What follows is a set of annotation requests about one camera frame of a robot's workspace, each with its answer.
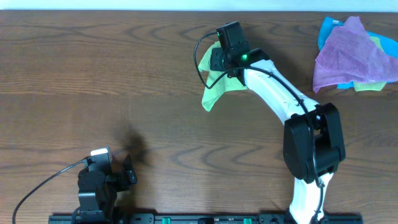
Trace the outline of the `green microfiber cloth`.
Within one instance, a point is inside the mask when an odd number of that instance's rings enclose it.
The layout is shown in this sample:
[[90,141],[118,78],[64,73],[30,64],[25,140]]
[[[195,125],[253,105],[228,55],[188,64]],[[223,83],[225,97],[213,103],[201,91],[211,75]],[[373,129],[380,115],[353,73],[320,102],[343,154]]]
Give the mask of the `green microfiber cloth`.
[[[213,82],[222,75],[223,72],[213,71],[210,68],[210,58],[211,52],[214,48],[221,47],[219,41],[215,42],[213,45],[209,47],[209,49],[205,52],[203,58],[199,63],[199,71],[208,72],[208,78],[206,80],[206,84],[211,86]],[[202,97],[202,107],[210,112],[214,104],[219,100],[219,98],[228,91],[240,91],[247,90],[247,87],[244,86],[237,78],[228,78],[226,75],[221,78],[211,89],[205,88]]]

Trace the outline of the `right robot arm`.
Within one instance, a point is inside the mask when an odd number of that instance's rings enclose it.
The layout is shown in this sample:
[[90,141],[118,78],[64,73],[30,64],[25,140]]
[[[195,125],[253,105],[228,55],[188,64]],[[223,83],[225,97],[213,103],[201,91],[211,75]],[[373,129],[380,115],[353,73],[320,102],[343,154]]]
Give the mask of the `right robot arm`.
[[260,96],[284,125],[283,158],[294,176],[294,196],[287,221],[334,223],[323,210],[328,184],[345,159],[340,114],[294,87],[260,49],[229,58],[221,47],[210,51],[210,71],[236,79]]

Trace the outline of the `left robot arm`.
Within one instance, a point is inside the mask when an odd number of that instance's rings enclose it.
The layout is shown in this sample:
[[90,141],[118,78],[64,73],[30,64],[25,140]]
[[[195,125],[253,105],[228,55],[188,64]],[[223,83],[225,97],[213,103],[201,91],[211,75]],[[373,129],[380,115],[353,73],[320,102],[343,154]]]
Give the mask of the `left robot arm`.
[[123,168],[113,172],[111,157],[105,154],[84,159],[85,168],[78,174],[78,199],[80,206],[72,213],[72,223],[114,223],[114,204],[118,192],[129,190],[137,183],[130,156]]

